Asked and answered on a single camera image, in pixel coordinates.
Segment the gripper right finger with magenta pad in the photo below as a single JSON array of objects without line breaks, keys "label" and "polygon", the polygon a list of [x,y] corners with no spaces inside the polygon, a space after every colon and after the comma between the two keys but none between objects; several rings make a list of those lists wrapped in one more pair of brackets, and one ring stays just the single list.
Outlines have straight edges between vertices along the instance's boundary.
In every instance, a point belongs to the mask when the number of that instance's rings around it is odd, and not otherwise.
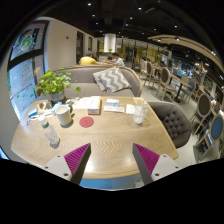
[{"label": "gripper right finger with magenta pad", "polygon": [[153,179],[151,175],[160,156],[146,147],[136,143],[133,144],[132,153],[136,160],[143,183],[145,185],[152,183]]}]

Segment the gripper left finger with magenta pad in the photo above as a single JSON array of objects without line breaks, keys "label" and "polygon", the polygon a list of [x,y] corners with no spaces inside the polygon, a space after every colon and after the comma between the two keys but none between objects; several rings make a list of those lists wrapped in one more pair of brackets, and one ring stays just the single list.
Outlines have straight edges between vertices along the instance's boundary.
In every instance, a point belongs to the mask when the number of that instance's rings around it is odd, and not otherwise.
[{"label": "gripper left finger with magenta pad", "polygon": [[83,145],[64,156],[65,161],[72,173],[71,182],[79,185],[83,173],[91,155],[91,144]]}]

